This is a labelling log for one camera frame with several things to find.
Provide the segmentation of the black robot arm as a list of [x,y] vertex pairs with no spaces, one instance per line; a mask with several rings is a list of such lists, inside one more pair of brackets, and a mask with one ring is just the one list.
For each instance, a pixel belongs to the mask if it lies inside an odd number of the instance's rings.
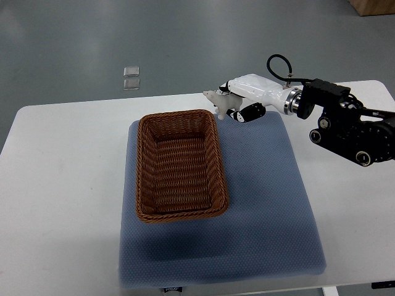
[[323,108],[310,140],[360,166],[394,159],[394,112],[368,109],[351,89],[314,79],[302,82],[297,116],[306,119]]

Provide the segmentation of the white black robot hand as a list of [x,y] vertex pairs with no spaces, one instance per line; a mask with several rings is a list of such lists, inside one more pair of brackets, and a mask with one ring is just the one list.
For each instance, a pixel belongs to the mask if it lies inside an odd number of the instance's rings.
[[227,115],[241,123],[263,117],[266,107],[272,106],[284,115],[297,113],[302,91],[290,82],[281,85],[256,74],[248,74],[227,81],[218,87],[217,94],[229,98],[240,97],[252,102],[241,110],[227,108]]

